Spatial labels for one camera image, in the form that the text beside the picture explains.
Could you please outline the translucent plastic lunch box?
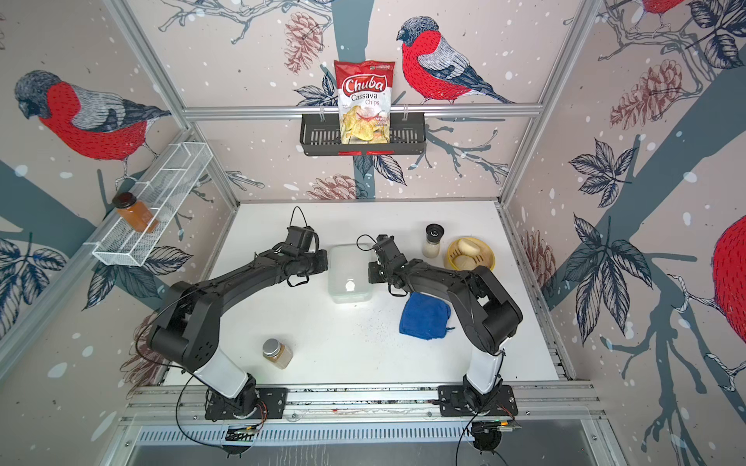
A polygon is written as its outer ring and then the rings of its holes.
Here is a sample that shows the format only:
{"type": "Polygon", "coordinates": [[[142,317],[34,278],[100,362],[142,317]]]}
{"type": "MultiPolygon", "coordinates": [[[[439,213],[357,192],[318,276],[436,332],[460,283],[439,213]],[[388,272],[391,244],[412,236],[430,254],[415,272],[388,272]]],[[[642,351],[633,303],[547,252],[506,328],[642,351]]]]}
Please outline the translucent plastic lunch box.
{"type": "Polygon", "coordinates": [[[369,301],[373,295],[368,279],[371,252],[356,245],[334,246],[328,251],[328,293],[336,304],[369,301]]]}

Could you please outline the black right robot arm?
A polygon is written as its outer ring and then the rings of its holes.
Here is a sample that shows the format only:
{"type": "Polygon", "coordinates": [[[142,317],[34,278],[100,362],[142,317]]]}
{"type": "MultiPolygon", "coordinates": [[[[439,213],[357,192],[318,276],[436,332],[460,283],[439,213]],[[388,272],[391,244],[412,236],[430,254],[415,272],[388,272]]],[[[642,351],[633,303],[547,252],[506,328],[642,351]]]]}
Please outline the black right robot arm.
{"type": "Polygon", "coordinates": [[[487,411],[501,385],[503,346],[524,319],[519,306],[486,266],[454,271],[409,260],[394,237],[385,234],[377,237],[372,250],[376,260],[368,264],[370,283],[385,283],[395,297],[420,293],[451,305],[473,346],[462,383],[464,399],[473,413],[487,411]]]}

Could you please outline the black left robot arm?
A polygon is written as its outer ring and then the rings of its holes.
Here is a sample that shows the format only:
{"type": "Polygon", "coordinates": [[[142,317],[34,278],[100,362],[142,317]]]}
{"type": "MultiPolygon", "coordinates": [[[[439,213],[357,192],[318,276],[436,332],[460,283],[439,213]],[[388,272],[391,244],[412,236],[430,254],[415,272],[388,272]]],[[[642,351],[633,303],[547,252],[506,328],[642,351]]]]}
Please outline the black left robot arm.
{"type": "Polygon", "coordinates": [[[201,283],[178,282],[168,289],[147,337],[149,349],[179,364],[202,384],[228,399],[244,390],[250,375],[220,349],[221,318],[253,294],[326,272],[328,252],[299,256],[268,250],[247,265],[201,283]]]}

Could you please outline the blue microfibre cloth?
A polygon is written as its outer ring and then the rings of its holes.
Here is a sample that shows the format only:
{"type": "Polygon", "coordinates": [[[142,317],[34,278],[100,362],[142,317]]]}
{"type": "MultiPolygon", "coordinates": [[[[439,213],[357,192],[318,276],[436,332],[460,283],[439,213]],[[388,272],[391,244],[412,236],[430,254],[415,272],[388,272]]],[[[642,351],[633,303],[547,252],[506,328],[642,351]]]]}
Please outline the blue microfibre cloth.
{"type": "Polygon", "coordinates": [[[449,331],[451,307],[440,299],[411,293],[406,302],[399,323],[399,333],[405,336],[429,341],[443,339],[449,331]]]}

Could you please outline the salt grinder black top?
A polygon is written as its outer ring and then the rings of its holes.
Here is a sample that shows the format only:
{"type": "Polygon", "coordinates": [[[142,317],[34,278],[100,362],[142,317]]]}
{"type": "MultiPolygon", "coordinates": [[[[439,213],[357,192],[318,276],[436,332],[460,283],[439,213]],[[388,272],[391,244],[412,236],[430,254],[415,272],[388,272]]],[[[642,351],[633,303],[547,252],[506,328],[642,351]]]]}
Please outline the salt grinder black top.
{"type": "Polygon", "coordinates": [[[425,242],[422,253],[426,258],[437,258],[439,256],[444,233],[444,227],[437,223],[431,223],[425,228],[425,242]]]}

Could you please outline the yellow bowl with dumplings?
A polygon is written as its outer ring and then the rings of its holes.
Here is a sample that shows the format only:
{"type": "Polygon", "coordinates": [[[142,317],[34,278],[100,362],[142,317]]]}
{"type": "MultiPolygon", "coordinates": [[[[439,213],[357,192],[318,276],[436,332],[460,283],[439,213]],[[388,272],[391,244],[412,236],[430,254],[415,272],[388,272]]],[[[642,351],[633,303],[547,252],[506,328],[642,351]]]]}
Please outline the yellow bowl with dumplings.
{"type": "Polygon", "coordinates": [[[448,269],[471,271],[478,266],[495,268],[495,253],[483,241],[473,237],[460,237],[446,250],[444,264],[448,269]]]}

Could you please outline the small jar silver lid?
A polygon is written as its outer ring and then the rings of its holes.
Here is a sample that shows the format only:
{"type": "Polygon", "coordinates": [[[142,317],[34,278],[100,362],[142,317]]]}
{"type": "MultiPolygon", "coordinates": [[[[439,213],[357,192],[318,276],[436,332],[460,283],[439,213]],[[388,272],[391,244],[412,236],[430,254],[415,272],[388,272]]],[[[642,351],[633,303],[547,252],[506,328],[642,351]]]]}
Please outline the small jar silver lid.
{"type": "Polygon", "coordinates": [[[262,355],[281,370],[287,369],[293,360],[293,351],[291,348],[274,338],[264,342],[262,345],[262,355]]]}

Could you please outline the orange sauce bottle black cap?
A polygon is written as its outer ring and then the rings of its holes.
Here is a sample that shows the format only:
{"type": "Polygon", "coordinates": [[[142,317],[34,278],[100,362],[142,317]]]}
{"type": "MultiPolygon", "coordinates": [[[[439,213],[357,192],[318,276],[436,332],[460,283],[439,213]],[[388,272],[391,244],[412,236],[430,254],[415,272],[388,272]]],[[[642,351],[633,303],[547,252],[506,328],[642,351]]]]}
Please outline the orange sauce bottle black cap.
{"type": "Polygon", "coordinates": [[[159,225],[151,210],[131,192],[116,195],[112,203],[118,214],[137,233],[154,233],[159,225]]]}

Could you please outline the red cassava chips bag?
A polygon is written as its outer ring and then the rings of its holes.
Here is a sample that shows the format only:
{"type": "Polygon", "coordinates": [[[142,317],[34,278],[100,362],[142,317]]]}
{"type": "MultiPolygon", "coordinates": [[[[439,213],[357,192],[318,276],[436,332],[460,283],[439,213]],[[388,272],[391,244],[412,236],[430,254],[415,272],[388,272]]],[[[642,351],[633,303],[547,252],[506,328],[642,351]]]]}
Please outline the red cassava chips bag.
{"type": "Polygon", "coordinates": [[[334,62],[342,144],[390,143],[394,62],[334,62]]]}

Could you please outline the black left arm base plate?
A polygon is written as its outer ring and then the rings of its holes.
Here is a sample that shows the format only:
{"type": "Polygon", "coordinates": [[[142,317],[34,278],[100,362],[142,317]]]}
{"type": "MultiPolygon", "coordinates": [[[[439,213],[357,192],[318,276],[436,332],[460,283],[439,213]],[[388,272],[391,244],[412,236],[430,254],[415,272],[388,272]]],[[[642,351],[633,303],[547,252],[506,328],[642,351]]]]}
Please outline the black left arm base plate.
{"type": "Polygon", "coordinates": [[[289,391],[286,388],[249,388],[236,398],[229,399],[212,388],[208,388],[205,419],[208,421],[281,419],[288,394],[289,391]]]}

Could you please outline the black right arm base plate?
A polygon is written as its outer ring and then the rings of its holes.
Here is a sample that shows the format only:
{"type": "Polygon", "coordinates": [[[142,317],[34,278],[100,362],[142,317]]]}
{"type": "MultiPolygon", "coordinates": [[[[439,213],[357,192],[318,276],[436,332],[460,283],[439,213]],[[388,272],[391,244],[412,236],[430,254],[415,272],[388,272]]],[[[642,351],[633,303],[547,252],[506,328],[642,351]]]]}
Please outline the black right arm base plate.
{"type": "Polygon", "coordinates": [[[516,417],[519,410],[513,388],[500,383],[487,394],[469,384],[439,386],[434,402],[442,417],[516,417]]]}

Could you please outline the clear acrylic wall shelf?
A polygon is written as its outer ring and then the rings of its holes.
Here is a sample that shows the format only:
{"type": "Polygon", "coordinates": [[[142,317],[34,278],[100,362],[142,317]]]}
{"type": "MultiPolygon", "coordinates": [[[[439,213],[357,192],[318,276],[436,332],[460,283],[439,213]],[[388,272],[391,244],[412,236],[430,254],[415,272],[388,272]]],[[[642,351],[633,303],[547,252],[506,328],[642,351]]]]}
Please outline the clear acrylic wall shelf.
{"type": "Polygon", "coordinates": [[[144,265],[212,158],[213,153],[204,143],[172,145],[157,172],[149,180],[134,184],[131,190],[153,215],[145,230],[136,231],[116,214],[114,224],[94,243],[92,255],[108,266],[144,265]]]}

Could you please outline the aluminium front rail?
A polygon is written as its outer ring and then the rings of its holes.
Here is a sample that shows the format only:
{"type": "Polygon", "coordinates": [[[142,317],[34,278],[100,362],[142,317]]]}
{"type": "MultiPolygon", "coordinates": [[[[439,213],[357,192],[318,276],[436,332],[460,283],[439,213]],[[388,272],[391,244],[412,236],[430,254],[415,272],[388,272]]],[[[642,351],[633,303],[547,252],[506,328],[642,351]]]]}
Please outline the aluminium front rail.
{"type": "MultiPolygon", "coordinates": [[[[512,393],[500,401],[517,409],[518,421],[535,419],[606,419],[603,404],[588,382],[509,382],[512,393]]],[[[362,423],[363,421],[443,421],[462,392],[442,384],[268,384],[258,389],[255,419],[272,423],[362,423]]],[[[139,388],[120,414],[123,423],[203,423],[206,388],[139,388]]]]}

